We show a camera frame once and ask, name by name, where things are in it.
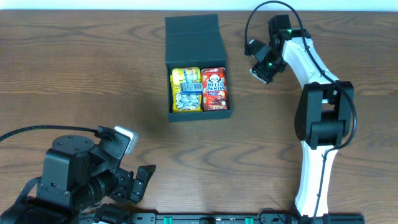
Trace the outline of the blue small candy box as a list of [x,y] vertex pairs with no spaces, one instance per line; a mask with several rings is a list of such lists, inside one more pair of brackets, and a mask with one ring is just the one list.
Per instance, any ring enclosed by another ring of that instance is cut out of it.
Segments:
[[201,93],[203,91],[203,85],[202,83],[182,83],[181,85],[181,91],[184,93]]

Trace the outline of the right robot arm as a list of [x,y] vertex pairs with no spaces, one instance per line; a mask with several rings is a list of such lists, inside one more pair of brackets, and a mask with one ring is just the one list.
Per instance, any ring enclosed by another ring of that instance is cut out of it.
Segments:
[[250,72],[270,84],[290,66],[302,87],[294,128],[303,151],[300,187],[295,209],[301,220],[314,222],[328,214],[328,186],[334,158],[351,124],[353,85],[341,82],[322,62],[310,34],[292,28],[289,16],[268,22],[269,44],[248,43],[248,55],[257,59]]

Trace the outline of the red Hello Panda box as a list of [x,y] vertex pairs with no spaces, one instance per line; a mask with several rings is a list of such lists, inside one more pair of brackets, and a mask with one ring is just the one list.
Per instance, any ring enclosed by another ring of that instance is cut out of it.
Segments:
[[224,67],[201,70],[203,108],[205,111],[227,110],[228,90]]

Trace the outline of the yellow Mentos bottle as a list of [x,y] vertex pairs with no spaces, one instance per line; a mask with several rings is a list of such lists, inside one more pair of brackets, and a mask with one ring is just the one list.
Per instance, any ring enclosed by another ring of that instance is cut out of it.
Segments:
[[179,85],[181,83],[200,83],[200,69],[198,67],[174,68],[172,70],[171,82],[174,85]]

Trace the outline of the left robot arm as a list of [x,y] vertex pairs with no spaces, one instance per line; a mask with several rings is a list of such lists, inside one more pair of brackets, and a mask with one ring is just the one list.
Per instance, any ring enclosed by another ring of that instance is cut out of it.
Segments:
[[129,211],[102,200],[139,203],[156,166],[136,172],[120,167],[136,146],[136,133],[120,126],[100,126],[91,133],[99,143],[79,135],[56,138],[42,175],[26,183],[1,223],[131,223]]

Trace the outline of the dark green box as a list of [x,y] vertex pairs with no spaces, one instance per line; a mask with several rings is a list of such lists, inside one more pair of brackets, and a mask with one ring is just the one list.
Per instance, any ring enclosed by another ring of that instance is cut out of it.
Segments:
[[209,112],[172,111],[171,74],[174,68],[227,68],[227,53],[216,14],[165,18],[165,67],[169,95],[169,121],[224,119],[232,115],[231,99],[226,110]]

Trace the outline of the yellow sunflower seed bag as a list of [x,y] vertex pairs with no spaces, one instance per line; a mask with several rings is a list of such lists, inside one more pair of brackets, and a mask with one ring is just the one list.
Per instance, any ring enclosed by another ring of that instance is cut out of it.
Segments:
[[176,76],[177,82],[174,82],[174,76],[170,75],[170,85],[172,87],[172,113],[202,112],[201,94],[183,93],[181,84],[185,83],[184,78]]

